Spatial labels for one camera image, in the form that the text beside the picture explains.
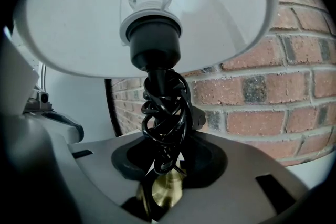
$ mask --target gold metal object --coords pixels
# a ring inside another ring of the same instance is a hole
[[[176,165],[180,168],[180,161],[177,161]],[[157,205],[163,209],[170,209],[177,204],[182,197],[183,177],[175,169],[158,176],[152,186],[152,196]]]

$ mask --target black cable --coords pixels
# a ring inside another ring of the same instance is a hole
[[[157,81],[145,80],[143,97],[147,102],[141,108],[146,115],[142,132],[157,147],[154,170],[162,175],[175,167],[183,140],[192,129],[192,105],[189,86],[180,74],[172,69],[154,72],[160,74],[161,90]],[[154,127],[148,128],[151,118],[155,118]]]

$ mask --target white lampshade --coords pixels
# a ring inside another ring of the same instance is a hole
[[[278,0],[171,0],[181,22],[181,60],[187,72],[230,59],[268,31]],[[25,44],[46,65],[82,76],[146,76],[130,61],[119,35],[133,12],[128,0],[21,0],[14,24]]]

